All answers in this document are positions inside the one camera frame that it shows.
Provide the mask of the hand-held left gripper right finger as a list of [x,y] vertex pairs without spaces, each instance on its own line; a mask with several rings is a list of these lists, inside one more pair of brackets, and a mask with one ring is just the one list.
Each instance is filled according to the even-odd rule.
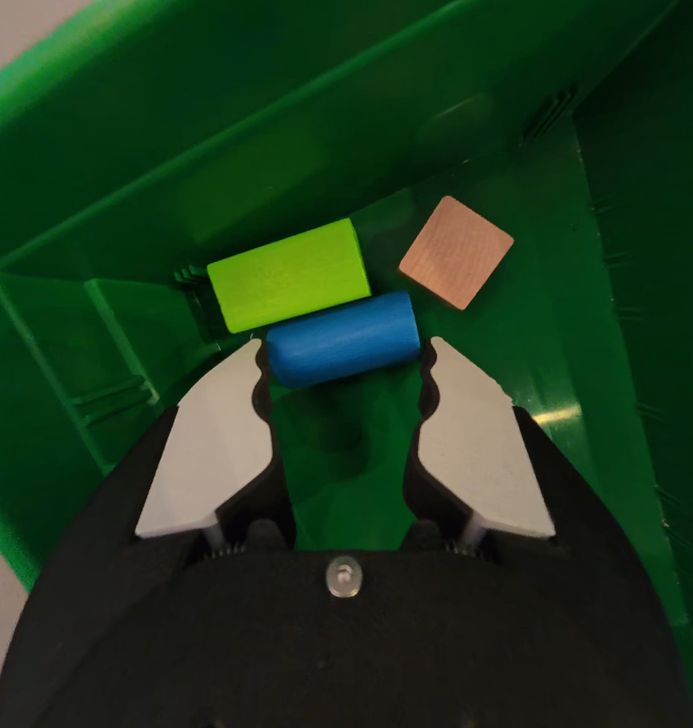
[[403,496],[461,551],[488,532],[549,541],[555,524],[514,405],[501,386],[439,336],[425,343],[420,420],[408,451]]

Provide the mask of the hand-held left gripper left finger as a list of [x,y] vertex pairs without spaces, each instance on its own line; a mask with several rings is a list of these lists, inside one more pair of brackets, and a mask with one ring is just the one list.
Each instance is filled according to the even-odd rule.
[[251,339],[200,378],[177,405],[135,536],[196,532],[211,551],[244,550],[257,521],[285,548],[296,522],[271,421],[267,346]]

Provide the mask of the blue wooden cylinder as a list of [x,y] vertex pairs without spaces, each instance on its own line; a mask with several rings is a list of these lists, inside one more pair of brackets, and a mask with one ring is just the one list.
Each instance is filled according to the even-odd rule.
[[412,362],[422,351],[405,290],[272,326],[267,347],[274,376],[290,389]]

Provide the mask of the green plastic bin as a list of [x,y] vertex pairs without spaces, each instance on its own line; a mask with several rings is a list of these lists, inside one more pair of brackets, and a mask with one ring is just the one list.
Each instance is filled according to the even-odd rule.
[[[464,310],[443,196],[514,238]],[[693,2],[96,2],[0,72],[0,553],[30,590],[188,376],[212,260],[351,218],[621,523],[693,691]]]

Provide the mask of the lime green wooden block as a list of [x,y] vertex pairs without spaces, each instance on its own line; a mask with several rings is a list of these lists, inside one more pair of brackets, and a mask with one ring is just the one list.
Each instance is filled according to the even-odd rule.
[[371,296],[349,218],[215,261],[206,270],[231,333]]

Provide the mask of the natural wooden square block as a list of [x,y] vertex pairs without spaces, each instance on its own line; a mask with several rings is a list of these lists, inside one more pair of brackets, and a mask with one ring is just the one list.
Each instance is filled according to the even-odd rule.
[[514,238],[452,196],[443,196],[398,265],[398,272],[464,311]]

